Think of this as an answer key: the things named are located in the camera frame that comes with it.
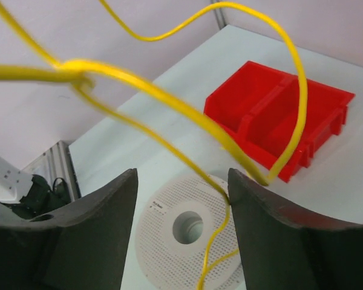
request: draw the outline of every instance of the white wall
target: white wall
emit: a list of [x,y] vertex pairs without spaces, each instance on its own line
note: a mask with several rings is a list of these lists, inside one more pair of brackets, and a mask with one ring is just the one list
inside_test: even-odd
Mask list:
[[[157,35],[203,8],[208,0],[110,0],[138,33]],[[154,79],[218,31],[214,14],[169,39],[142,43],[127,35],[97,0],[3,0],[20,22],[62,60],[98,59]],[[0,19],[0,63],[48,67]],[[95,90],[118,106],[134,90],[100,79]],[[101,118],[66,86],[0,83],[0,156],[23,168],[59,140],[75,140]]]
[[[363,0],[237,0],[283,26],[299,47],[363,66]],[[225,9],[228,23],[279,38],[264,22]]]

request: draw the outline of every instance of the red container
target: red container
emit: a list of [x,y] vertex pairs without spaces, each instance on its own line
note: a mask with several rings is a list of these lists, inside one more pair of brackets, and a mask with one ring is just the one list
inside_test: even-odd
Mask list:
[[[308,80],[307,122],[296,151],[279,174],[289,182],[308,167],[315,152],[339,135],[354,94]],[[296,125],[297,76],[255,62],[245,63],[207,99],[204,113],[268,169],[281,155]]]

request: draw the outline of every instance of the white table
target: white table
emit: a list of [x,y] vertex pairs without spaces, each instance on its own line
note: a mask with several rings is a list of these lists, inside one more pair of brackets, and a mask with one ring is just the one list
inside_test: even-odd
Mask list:
[[[308,78],[354,92],[356,97],[342,134],[331,137],[312,165],[301,169],[289,184],[277,179],[270,189],[319,213],[363,223],[363,68],[311,51],[299,52]],[[206,97],[248,60],[295,73],[283,43],[227,26],[155,83],[203,111]],[[227,180],[230,167],[240,169],[205,132],[145,94],[136,94],[119,110],[151,126],[213,175]],[[138,169],[139,193],[121,289],[152,289],[141,277],[134,252],[137,222],[148,198],[190,169],[141,132],[110,118],[75,141],[70,152],[82,195],[128,168]]]

